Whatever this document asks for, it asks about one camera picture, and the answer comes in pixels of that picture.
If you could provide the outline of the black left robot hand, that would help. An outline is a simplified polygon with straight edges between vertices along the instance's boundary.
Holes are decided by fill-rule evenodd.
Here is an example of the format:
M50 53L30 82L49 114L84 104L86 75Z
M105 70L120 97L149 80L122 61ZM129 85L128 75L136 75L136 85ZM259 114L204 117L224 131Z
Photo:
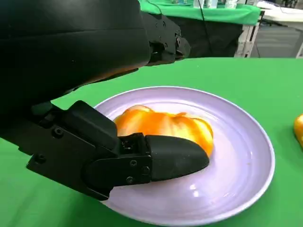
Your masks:
M30 155L27 168L105 201L116 186L169 180L209 165L196 143L135 133L83 101L52 100L81 86L190 53L166 16L136 0L3 0L0 3L0 136Z

